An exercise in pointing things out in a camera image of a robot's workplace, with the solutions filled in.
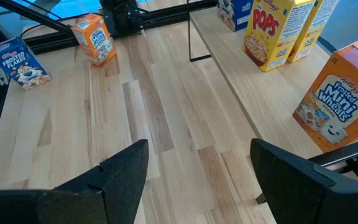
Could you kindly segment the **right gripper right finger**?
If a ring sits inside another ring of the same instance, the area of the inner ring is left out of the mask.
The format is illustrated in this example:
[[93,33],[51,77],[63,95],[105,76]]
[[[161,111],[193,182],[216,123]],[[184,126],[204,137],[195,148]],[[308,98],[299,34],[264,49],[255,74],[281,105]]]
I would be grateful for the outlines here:
[[358,167],[358,142],[304,159],[262,139],[250,158],[277,223],[358,223],[358,181],[345,176]]

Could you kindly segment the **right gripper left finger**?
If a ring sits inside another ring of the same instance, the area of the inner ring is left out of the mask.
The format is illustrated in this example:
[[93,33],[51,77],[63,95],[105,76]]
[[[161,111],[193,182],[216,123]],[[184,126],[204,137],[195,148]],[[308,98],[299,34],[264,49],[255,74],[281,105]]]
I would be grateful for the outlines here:
[[51,190],[0,190],[0,223],[133,223],[147,177],[141,139]]

